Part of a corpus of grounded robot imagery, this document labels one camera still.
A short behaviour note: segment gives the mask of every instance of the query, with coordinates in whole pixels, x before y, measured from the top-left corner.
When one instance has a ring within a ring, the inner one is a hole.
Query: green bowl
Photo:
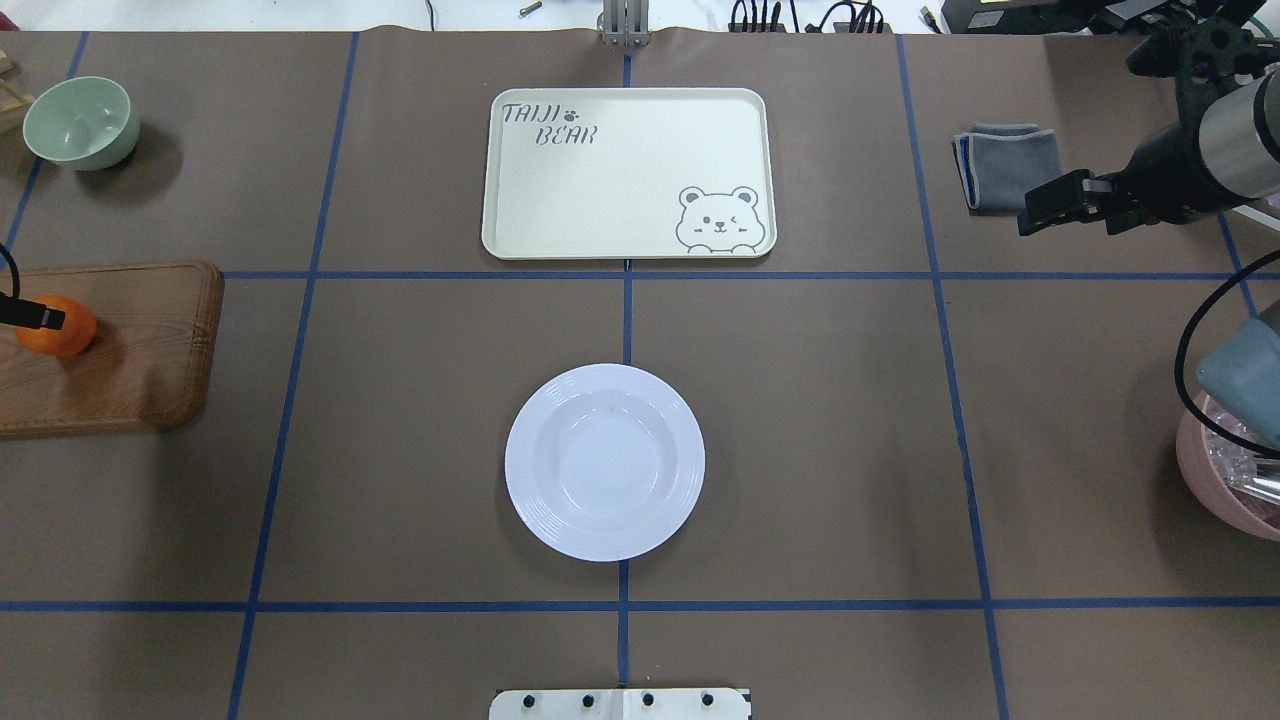
[[[119,163],[138,142],[129,94],[104,77],[78,77],[45,91],[27,110],[22,138],[32,152],[73,170]]]

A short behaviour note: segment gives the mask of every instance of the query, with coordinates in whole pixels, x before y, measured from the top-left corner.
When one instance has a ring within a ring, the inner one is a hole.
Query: metal bracket
[[[649,45],[649,0],[604,0],[599,26],[605,45]]]
[[[750,720],[751,691],[653,688],[507,691],[489,706],[489,720]]]

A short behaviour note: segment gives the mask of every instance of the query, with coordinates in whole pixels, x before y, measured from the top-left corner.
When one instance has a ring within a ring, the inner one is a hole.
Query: blue object
[[[1247,320],[1196,374],[1201,387],[1263,445],[1280,447],[1280,334],[1271,325]]]

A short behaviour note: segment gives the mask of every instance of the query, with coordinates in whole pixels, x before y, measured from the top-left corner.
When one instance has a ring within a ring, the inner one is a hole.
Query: folded towel
[[[952,147],[972,210],[1021,211],[1028,190],[1062,174],[1057,136],[1036,124],[975,124]]]

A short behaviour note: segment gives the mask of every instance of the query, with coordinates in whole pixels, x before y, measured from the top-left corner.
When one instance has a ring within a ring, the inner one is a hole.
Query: blue tape line
[[[305,281],[311,277],[306,270],[223,270],[228,281]]]
[[[1235,249],[1235,238],[1231,237],[1231,225],[1226,222],[1226,215],[1217,214],[1217,227],[1222,231],[1222,240],[1226,241],[1226,252],[1231,256],[1231,266],[1239,273],[1244,265],[1240,264],[1240,254]],[[1240,283],[1240,292],[1244,295],[1244,306],[1249,310],[1251,318],[1258,316],[1258,307],[1253,304],[1253,292],[1249,290],[1249,281]]]
[[[1280,596],[1224,597],[1034,597],[982,600],[630,600],[630,579],[620,568],[620,593],[627,612],[929,612],[975,610],[1153,610],[1277,607]],[[600,601],[385,601],[269,602],[255,614],[504,614],[617,612],[620,602]],[[169,601],[0,601],[0,612],[244,612],[247,602]]]
[[[616,612],[618,605],[604,601],[512,601],[512,602],[259,602],[257,612]]]
[[[622,87],[631,87],[631,54],[622,56]],[[622,364],[631,365],[634,288],[631,260],[622,261]],[[618,685],[631,675],[631,561],[618,561]]]
[[[244,602],[168,602],[168,601],[8,601],[0,612],[244,612]]]
[[[257,614],[252,607],[244,612],[244,624],[241,625],[241,644],[236,652],[236,675],[232,676],[232,698],[227,703],[227,720],[236,720],[239,715],[239,700],[244,692],[244,669],[248,667],[248,647],[253,639],[253,621]]]
[[[632,612],[864,612],[982,610],[980,600],[637,600]]]
[[[76,44],[76,53],[72,54],[72,65],[67,68],[67,79],[72,79],[79,72],[79,61],[84,56],[86,45],[88,45],[88,31],[82,32],[79,42]]]
[[[927,281],[925,272],[863,270],[863,272],[745,272],[745,270],[637,270],[641,281]]]
[[[1055,272],[983,272],[983,270],[940,270],[938,278],[945,281],[1225,281],[1231,273],[1055,273]]]
[[[992,600],[996,610],[1280,607],[1280,597],[1068,597]]]
[[[631,680],[631,561],[618,561],[618,685]]]
[[[5,237],[4,246],[6,250],[13,250],[13,243],[18,241],[18,228],[22,227],[22,218],[27,214],[27,202],[31,201],[31,193],[36,190],[36,179],[40,178],[40,168],[45,165],[42,158],[36,158],[36,161],[31,164],[31,172],[27,173],[27,184],[22,188],[22,197],[18,199],[18,209],[13,213],[13,222],[9,223],[9,236]],[[4,268],[8,263],[0,259],[0,268]]]
[[[316,270],[321,281],[616,281],[622,270]]]
[[[360,47],[360,33],[351,33],[351,46],[347,50],[347,73],[342,81],[342,96],[338,100],[338,117],[334,122],[333,145],[329,149],[329,168],[325,173],[324,193],[320,199],[320,211],[316,218],[315,242],[311,247],[311,266],[306,290],[302,293],[302,311],[298,314],[298,332],[293,342],[293,359],[289,363],[289,380],[284,391],[284,407],[280,411],[280,427],[275,439],[275,457],[271,460],[271,479],[268,483],[266,503],[262,507],[262,525],[257,536],[257,551],[253,557],[253,577],[250,580],[248,607],[244,611],[244,626],[241,633],[239,653],[236,659],[236,675],[232,682],[232,697],[227,707],[227,719],[236,720],[239,714],[241,692],[244,688],[244,673],[248,667],[250,646],[253,639],[253,618],[259,594],[262,589],[262,569],[266,565],[266,548],[271,538],[271,523],[275,516],[275,498],[280,488],[280,470],[284,466],[284,451],[289,439],[289,425],[293,419],[293,401],[298,388],[298,373],[302,368],[302,351],[306,346],[307,324],[311,318],[311,302],[315,297],[316,270],[324,250],[324,232],[329,214],[329,199],[333,193],[333,178],[338,169],[338,154],[342,149],[342,132],[347,119],[347,101],[351,97],[351,78],[356,70],[356,50]]]
[[[67,68],[67,79],[76,77],[79,61],[84,56],[86,45],[88,45],[88,31],[82,32],[79,41],[76,44],[76,51],[72,53],[72,64]],[[40,169],[44,165],[45,160],[41,158],[36,158],[36,161],[31,164],[31,170],[27,173],[27,183],[22,187],[22,197],[18,199],[18,209],[13,213],[13,222],[9,223],[9,234],[5,236],[5,250],[12,251],[14,242],[18,241],[18,228],[22,227],[22,218],[27,214],[27,202],[31,201],[31,193],[36,190],[36,179],[40,177]],[[5,265],[8,263],[0,259],[0,268]]]
[[[915,168],[915,193],[920,204],[920,223],[924,227],[924,245],[929,254],[929,272],[933,275],[933,304],[938,314],[938,331],[942,336],[942,357],[947,368],[947,389],[951,395],[951,418],[955,424],[956,442],[960,446],[960,462],[964,470],[965,495],[969,505],[969,532],[973,538],[973,555],[978,566],[978,587],[983,603],[991,601],[991,580],[987,574],[987,553],[982,542],[982,521],[978,516],[978,493],[973,484],[973,464],[969,457],[969,439],[965,434],[964,409],[960,405],[960,383],[956,379],[955,355],[951,348],[951,329],[947,323],[946,299],[942,295],[942,275],[938,268],[937,245],[933,238],[933,220],[929,217],[929,196],[924,186],[924,164],[920,160],[920,138],[915,127],[915,108],[911,102],[911,81],[906,67],[906,46],[902,36],[893,36],[897,42],[897,69],[902,79],[902,104],[906,110],[906,129],[911,141],[911,164]],[[991,656],[991,674],[995,684],[996,708],[1001,720],[1009,719],[1009,701],[1005,693],[1005,670],[1000,659],[1000,639],[996,634],[996,615],[991,607],[983,610],[987,625],[987,651]]]
[[[622,364],[631,364],[631,333],[634,328],[635,293],[632,288],[631,260],[623,263],[622,275]]]
[[[1042,270],[223,270],[227,279],[321,281],[1225,281],[1231,273],[1101,273]],[[1280,279],[1280,273],[1257,273],[1254,279]]]

